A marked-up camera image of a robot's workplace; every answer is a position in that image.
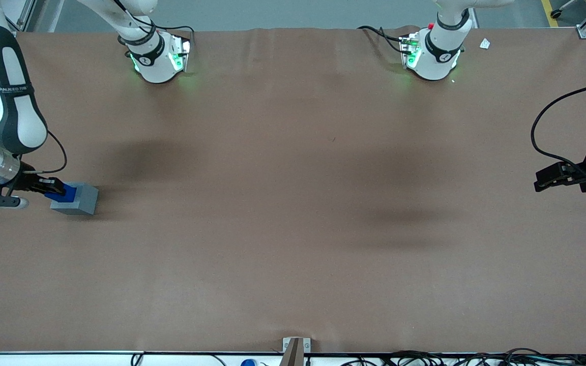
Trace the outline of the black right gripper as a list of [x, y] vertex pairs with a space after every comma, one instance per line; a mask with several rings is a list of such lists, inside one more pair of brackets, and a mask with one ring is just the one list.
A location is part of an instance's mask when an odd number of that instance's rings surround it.
[[16, 176], [16, 190], [35, 192], [43, 194], [47, 198], [66, 198], [67, 192], [64, 190], [64, 183], [57, 178], [46, 178], [35, 173], [26, 173], [32, 171], [34, 167], [30, 165], [21, 165], [19, 173]]

